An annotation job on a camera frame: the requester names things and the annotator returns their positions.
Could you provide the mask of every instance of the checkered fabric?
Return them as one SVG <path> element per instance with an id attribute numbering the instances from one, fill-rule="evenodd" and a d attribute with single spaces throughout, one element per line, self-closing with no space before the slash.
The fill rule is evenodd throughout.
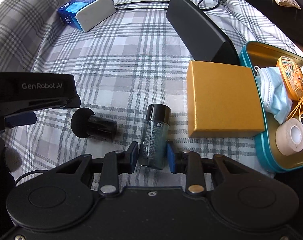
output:
<path id="1" fill-rule="evenodd" d="M 149 104 L 171 108 L 168 138 L 179 149 L 202 157 L 227 155 L 262 171 L 252 138 L 191 139 L 187 135 L 186 71 L 192 59 L 165 10 L 117 11 L 87 33 L 64 26 L 56 10 L 69 0 L 5 0 L 0 5 L 0 71 L 68 73 L 75 77 L 82 107 L 116 120 L 113 141 L 79 139 L 71 131 L 75 111 L 37 111 L 37 123 L 9 130 L 3 137 L 17 149 L 23 166 L 14 175 L 51 169 L 80 154 L 102 157 L 140 142 Z M 144 0 L 114 0 L 115 4 Z M 205 0 L 212 7 L 216 0 Z M 136 4 L 127 7 L 166 7 Z M 244 0 L 227 0 L 206 14 L 233 41 L 236 50 L 252 40 L 268 43 L 299 55 L 302 52 L 265 16 Z M 185 184 L 182 174 L 136 167 L 119 176 L 121 186 L 176 186 Z M 97 188 L 99 176 L 94 180 Z"/>

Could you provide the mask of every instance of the silver screw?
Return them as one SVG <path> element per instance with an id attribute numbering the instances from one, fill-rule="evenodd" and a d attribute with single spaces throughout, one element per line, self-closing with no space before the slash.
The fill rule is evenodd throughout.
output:
<path id="1" fill-rule="evenodd" d="M 100 188 L 101 192 L 105 194 L 110 194 L 116 191 L 116 187 L 113 185 L 105 185 Z"/>
<path id="2" fill-rule="evenodd" d="M 203 186 L 201 185 L 191 185 L 188 187 L 188 190 L 191 192 L 191 193 L 200 193 L 200 192 L 203 192 L 205 189 Z"/>
<path id="3" fill-rule="evenodd" d="M 148 192 L 148 195 L 149 197 L 154 197 L 157 195 L 157 192 L 156 191 L 151 191 L 151 192 Z"/>
<path id="4" fill-rule="evenodd" d="M 23 236 L 15 236 L 15 240 L 25 240 L 25 238 Z"/>

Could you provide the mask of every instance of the black bottle cap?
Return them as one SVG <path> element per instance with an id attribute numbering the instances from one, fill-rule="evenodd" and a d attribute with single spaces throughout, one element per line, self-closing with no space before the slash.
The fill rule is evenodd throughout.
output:
<path id="1" fill-rule="evenodd" d="M 170 124 L 170 108 L 162 104 L 148 106 L 146 121 L 160 121 Z"/>

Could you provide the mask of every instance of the small bottle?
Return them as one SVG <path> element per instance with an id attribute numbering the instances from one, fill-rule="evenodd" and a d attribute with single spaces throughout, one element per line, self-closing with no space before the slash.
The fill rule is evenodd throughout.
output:
<path id="1" fill-rule="evenodd" d="M 168 106 L 162 104 L 148 106 L 139 147 L 138 163 L 141 166 L 159 170 L 164 167 L 169 123 Z"/>

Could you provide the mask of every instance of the face mask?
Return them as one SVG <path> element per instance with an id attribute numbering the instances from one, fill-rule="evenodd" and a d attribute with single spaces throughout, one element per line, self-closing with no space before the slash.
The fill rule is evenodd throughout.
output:
<path id="1" fill-rule="evenodd" d="M 255 76 L 264 110 L 274 115 L 277 122 L 285 122 L 293 102 L 288 98 L 281 72 L 278 67 L 254 67 Z"/>

